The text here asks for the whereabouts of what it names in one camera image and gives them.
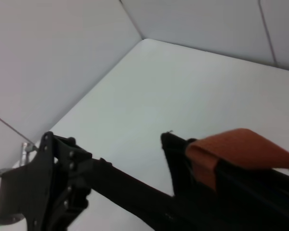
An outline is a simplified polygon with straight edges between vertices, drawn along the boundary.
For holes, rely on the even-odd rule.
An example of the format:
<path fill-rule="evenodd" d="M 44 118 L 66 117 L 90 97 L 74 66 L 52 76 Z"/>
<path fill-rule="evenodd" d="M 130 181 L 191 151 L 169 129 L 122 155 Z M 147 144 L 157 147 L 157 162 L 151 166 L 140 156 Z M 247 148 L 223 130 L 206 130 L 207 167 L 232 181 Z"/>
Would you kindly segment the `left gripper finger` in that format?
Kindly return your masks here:
<path fill-rule="evenodd" d="M 104 159 L 94 159 L 92 153 L 76 145 L 74 138 L 53 136 L 54 174 L 109 174 L 112 164 Z"/>
<path fill-rule="evenodd" d="M 72 178 L 67 182 L 60 195 L 60 207 L 65 217 L 77 217 L 88 207 L 87 196 L 91 188 L 82 177 Z"/>

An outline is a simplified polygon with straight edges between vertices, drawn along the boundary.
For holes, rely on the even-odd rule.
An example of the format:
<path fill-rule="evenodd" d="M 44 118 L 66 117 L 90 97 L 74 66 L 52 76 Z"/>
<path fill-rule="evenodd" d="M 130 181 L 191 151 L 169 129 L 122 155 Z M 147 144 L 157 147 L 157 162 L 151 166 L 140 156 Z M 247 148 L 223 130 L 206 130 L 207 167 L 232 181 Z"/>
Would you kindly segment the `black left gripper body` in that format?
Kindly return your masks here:
<path fill-rule="evenodd" d="M 27 231 L 67 231 L 78 217 L 65 217 L 60 195 L 79 174 L 54 174 L 52 132 L 45 133 L 33 160 L 0 177 L 0 219 L 22 215 Z"/>

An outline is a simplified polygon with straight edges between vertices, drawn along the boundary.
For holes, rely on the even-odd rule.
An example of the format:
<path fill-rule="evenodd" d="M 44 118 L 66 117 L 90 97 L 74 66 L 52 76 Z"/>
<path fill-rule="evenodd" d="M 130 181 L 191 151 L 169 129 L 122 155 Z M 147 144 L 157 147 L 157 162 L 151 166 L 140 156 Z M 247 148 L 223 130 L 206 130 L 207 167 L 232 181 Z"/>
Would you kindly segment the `black bag with orange handles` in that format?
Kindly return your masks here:
<path fill-rule="evenodd" d="M 95 189 L 154 231 L 289 231 L 289 152 L 245 128 L 160 139 L 172 196 L 107 162 Z"/>

